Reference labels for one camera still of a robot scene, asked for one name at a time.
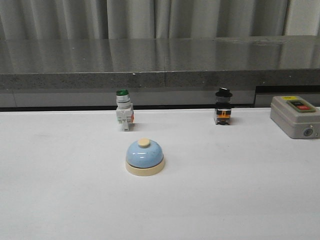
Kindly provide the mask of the grey curtain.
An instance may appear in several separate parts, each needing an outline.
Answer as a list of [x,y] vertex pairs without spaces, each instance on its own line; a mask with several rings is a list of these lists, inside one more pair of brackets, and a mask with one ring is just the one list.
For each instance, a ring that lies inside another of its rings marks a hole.
[[317,36],[317,0],[3,0],[2,40]]

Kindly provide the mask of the green push button switch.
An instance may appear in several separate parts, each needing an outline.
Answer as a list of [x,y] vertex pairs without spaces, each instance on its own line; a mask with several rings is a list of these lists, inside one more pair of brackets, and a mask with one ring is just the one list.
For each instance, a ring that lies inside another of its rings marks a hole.
[[116,104],[117,121],[124,131],[129,131],[130,124],[134,122],[134,108],[127,89],[116,91]]

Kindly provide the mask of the grey stone counter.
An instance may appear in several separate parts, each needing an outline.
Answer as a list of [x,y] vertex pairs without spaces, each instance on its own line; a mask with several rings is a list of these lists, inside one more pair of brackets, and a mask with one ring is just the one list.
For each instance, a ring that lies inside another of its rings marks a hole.
[[273,96],[320,104],[317,36],[3,40],[0,109],[113,110],[127,89],[136,109],[212,108],[220,87],[236,108]]

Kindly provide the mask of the grey push button control box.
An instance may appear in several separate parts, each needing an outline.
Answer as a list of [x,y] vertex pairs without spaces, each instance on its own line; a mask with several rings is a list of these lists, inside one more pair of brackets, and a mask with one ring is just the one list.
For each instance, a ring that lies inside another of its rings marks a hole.
[[320,138],[320,110],[300,96],[274,96],[270,118],[292,139]]

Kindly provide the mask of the black rotary selector switch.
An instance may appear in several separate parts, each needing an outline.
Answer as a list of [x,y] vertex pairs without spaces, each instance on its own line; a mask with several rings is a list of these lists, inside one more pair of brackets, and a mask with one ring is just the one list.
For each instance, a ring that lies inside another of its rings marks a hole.
[[220,87],[215,93],[216,103],[214,110],[214,121],[216,125],[228,125],[231,119],[231,98],[233,94],[228,88]]

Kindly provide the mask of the blue desk bell cream base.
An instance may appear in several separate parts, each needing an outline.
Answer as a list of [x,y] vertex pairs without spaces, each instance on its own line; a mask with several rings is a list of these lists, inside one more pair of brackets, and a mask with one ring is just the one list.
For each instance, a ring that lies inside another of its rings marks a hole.
[[163,149],[156,141],[141,138],[128,147],[125,168],[132,175],[152,176],[161,172],[164,167]]

